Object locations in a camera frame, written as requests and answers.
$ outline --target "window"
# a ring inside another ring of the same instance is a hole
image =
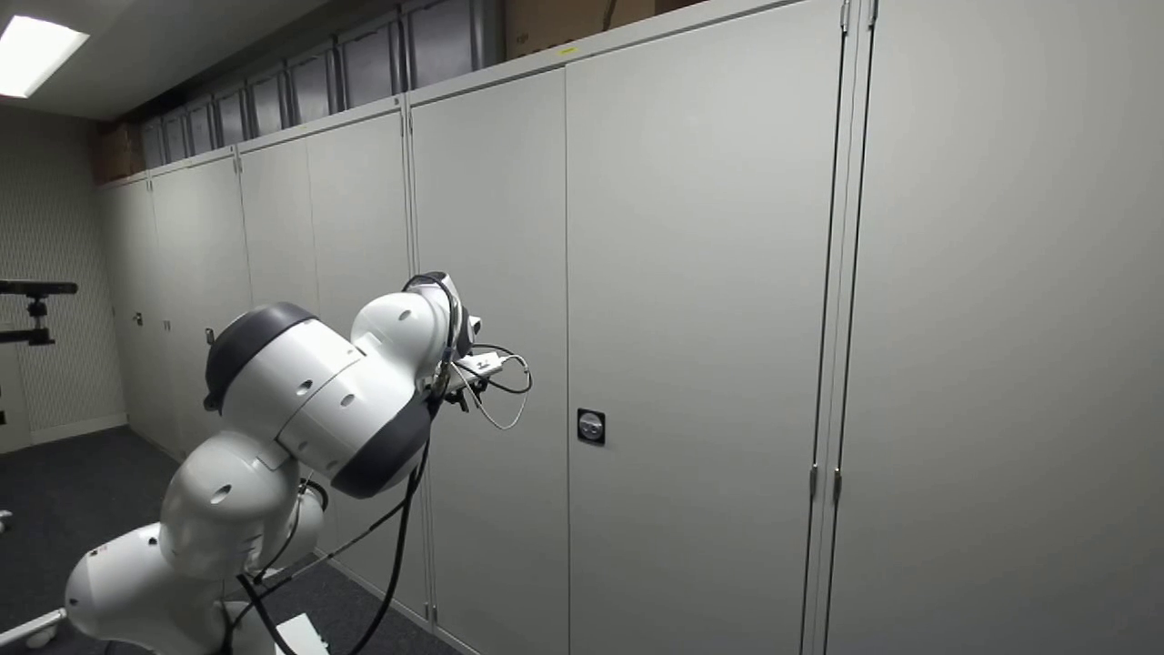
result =
[[[346,69],[346,107],[363,107],[376,98],[388,98],[400,90],[400,45],[395,45],[395,22],[349,35],[343,45],[343,69]]]
[[[409,12],[411,87],[473,72],[473,6],[471,0],[442,0]]]
[[[189,150],[192,152],[212,152],[218,150],[218,137],[215,137],[215,107],[212,102],[195,102],[189,109]]]
[[[140,146],[143,146],[144,169],[160,169],[160,163],[170,159],[170,155],[169,155],[169,130],[164,130],[160,120],[143,122]]]
[[[186,113],[169,118],[169,159],[189,155],[189,122]]]
[[[252,79],[252,133],[272,133],[284,120],[284,69]]]
[[[292,87],[294,87],[294,120],[320,120],[336,113],[336,56],[317,52],[308,59],[292,63]]]
[[[222,146],[245,143],[248,137],[245,133],[245,90],[239,87],[222,90],[215,98],[215,107],[218,107],[218,137],[222,137]]]

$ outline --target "lock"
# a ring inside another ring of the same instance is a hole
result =
[[[580,409],[580,439],[603,449],[606,444],[606,416],[592,409]]]

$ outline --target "ceiling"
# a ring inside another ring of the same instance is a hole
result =
[[[248,45],[292,24],[328,0],[0,0],[90,39],[45,82],[26,109],[114,120]]]

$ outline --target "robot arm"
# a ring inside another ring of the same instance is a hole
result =
[[[325,495],[370,497],[404,482],[445,401],[482,392],[505,366],[475,351],[482,321],[451,275],[426,272],[366,303],[349,340],[298,306],[229,324],[209,357],[209,412],[224,433],[199,444],[169,489],[160,523],[90,551],[67,589],[73,627],[164,655],[277,653],[245,621],[229,631],[238,574],[314,556]]]

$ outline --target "door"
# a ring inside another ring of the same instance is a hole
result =
[[[537,380],[512,433],[455,409],[434,425],[442,631],[475,653],[566,653],[564,72],[411,120],[418,269],[449,269],[482,340]],[[489,412],[511,423],[515,404],[489,392]]]
[[[252,306],[294,303],[349,332],[352,314],[409,280],[400,118],[245,152],[245,226]],[[395,490],[346,497],[330,490],[320,553],[377,522]],[[416,616],[428,599],[426,507],[416,509],[395,599]],[[395,531],[376,531],[343,560],[352,582],[381,594]]]
[[[833,655],[1162,653],[1162,29],[882,0]]]
[[[209,332],[218,334],[248,314],[248,236],[234,159],[212,159],[157,179],[157,216],[169,226],[169,347],[174,360],[174,439],[180,455],[203,444],[222,420],[203,412]]]
[[[164,342],[160,280],[154,280],[160,258],[154,183],[126,183],[114,190],[114,216],[107,228],[114,306],[124,363],[124,392],[132,428],[154,439],[160,451],[174,455],[174,435],[169,428],[170,404],[170,360]]]
[[[572,653],[800,643],[842,5],[566,65]]]

